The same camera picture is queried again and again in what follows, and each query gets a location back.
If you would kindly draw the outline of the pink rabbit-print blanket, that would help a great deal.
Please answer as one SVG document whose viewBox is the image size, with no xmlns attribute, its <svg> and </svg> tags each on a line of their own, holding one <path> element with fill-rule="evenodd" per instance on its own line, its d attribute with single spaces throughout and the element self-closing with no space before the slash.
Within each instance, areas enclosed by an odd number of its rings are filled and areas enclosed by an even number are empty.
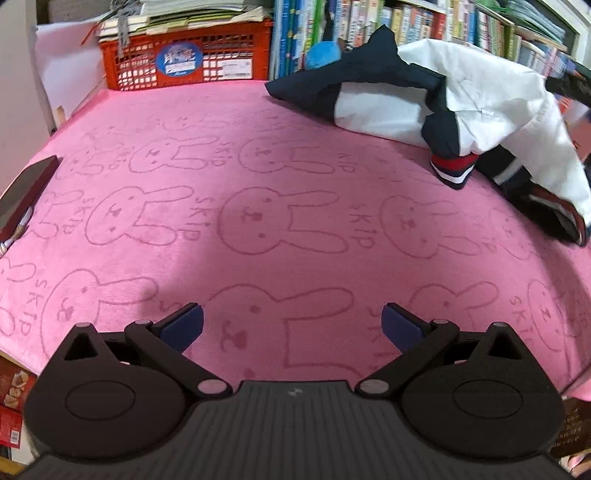
<svg viewBox="0 0 591 480">
<path fill-rule="evenodd" d="M 480 174 L 274 103 L 259 82 L 99 94 L 38 152 L 61 164 L 1 261 L 1 347 L 40 371 L 70 328 L 204 307 L 195 362 L 356 381 L 397 355 L 389 302 L 510 324 L 558 388 L 590 363 L 590 253 Z"/>
</svg>

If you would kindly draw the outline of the red plastic crate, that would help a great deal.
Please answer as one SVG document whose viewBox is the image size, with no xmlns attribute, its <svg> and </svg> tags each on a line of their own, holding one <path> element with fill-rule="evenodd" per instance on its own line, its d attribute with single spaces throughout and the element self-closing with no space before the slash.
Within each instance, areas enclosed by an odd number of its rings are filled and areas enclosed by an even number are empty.
<svg viewBox="0 0 591 480">
<path fill-rule="evenodd" d="M 196 83 L 266 80 L 273 21 L 238 22 L 99 43 L 106 85 L 139 91 Z"/>
</svg>

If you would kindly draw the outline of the blue plush ball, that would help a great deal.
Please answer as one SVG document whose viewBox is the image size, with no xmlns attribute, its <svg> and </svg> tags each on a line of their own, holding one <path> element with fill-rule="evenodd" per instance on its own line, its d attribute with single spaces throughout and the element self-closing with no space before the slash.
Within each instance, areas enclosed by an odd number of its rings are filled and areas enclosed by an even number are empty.
<svg viewBox="0 0 591 480">
<path fill-rule="evenodd" d="M 304 70 L 317 70 L 331 63 L 339 61 L 342 50 L 337 43 L 321 41 L 311 46 L 304 56 Z"/>
</svg>

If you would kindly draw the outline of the stack of papers on crate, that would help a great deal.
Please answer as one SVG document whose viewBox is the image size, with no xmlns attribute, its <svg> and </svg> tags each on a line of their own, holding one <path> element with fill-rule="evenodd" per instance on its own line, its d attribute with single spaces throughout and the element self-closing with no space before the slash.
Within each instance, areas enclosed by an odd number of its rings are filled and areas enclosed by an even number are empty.
<svg viewBox="0 0 591 480">
<path fill-rule="evenodd" d="M 109 11 L 94 22 L 81 44 L 91 36 L 117 38 L 155 35 L 270 18 L 273 1 L 111 1 Z"/>
</svg>

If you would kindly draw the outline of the navy and white jacket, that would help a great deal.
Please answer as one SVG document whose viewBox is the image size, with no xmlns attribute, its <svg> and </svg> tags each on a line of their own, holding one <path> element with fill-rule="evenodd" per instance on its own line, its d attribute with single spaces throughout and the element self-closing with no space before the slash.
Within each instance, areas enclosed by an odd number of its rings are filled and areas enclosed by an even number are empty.
<svg viewBox="0 0 591 480">
<path fill-rule="evenodd" d="M 398 45 L 381 27 L 266 91 L 346 130 L 426 147 L 452 189 L 480 172 L 548 235 L 589 242 L 589 180 L 555 96 L 528 67 L 440 40 Z"/>
</svg>

